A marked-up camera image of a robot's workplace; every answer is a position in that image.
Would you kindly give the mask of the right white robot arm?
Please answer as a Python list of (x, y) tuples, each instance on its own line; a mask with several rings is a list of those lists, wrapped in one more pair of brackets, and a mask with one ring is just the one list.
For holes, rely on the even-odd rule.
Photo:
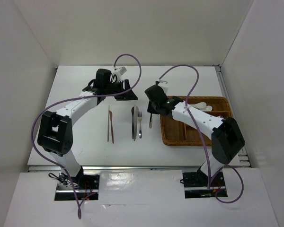
[(224, 119), (210, 115), (192, 107), (179, 97), (168, 97), (159, 85), (149, 87), (145, 90), (145, 94), (149, 99), (150, 113), (191, 126), (198, 131), (202, 143), (204, 135), (211, 140), (211, 154), (208, 154), (204, 144), (206, 160), (197, 171), (198, 182), (210, 187), (213, 176), (228, 165), (245, 146), (236, 120), (232, 117)]

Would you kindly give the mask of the copper chopstick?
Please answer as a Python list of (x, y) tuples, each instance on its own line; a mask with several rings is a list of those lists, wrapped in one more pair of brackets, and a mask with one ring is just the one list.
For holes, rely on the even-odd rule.
[(111, 138), (112, 138), (112, 143), (114, 144), (114, 131), (113, 131), (113, 114), (111, 111), (109, 111), (109, 117), (110, 117), (110, 127), (111, 127)]

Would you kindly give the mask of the white ceramic spoon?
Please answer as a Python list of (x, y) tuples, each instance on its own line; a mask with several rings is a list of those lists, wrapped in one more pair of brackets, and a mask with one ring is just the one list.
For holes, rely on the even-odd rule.
[(207, 105), (204, 108), (199, 109), (200, 111), (204, 111), (204, 112), (210, 112), (213, 110), (213, 107), (211, 105)]
[(196, 109), (204, 109), (207, 106), (205, 102), (200, 102), (200, 103), (190, 104), (190, 105)]

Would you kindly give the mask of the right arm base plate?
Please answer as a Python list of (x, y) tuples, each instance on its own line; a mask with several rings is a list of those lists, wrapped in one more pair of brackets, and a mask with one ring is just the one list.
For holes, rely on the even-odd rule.
[(211, 198), (215, 197), (216, 193), (218, 197), (228, 196), (222, 171), (212, 180), (210, 189), (207, 189), (207, 180), (202, 182), (198, 178), (197, 172), (183, 173), (183, 178), (179, 182), (184, 186), (186, 199)]

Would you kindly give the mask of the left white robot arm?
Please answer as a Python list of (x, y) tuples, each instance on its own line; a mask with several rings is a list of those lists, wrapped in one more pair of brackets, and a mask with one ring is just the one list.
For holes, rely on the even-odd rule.
[(138, 100), (129, 81), (122, 79), (125, 73), (125, 67), (115, 68), (114, 71), (98, 69), (96, 77), (83, 88), (77, 100), (55, 112), (46, 111), (42, 115), (37, 143), (51, 154), (56, 163), (63, 166), (62, 178), (74, 189), (82, 187), (87, 176), (71, 151), (72, 128), (76, 121), (98, 106), (106, 96), (114, 96), (117, 101)]

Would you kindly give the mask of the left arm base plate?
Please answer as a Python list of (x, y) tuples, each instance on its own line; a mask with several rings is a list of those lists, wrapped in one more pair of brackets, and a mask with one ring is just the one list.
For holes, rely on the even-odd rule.
[[(58, 176), (49, 173), (50, 178), (56, 179), (57, 186), (55, 191), (55, 201), (74, 201), (75, 195), (70, 180), (66, 175), (60, 173)], [(99, 197), (99, 181), (100, 175), (84, 175), (80, 183), (74, 182), (74, 188), (78, 200), (96, 201)]]

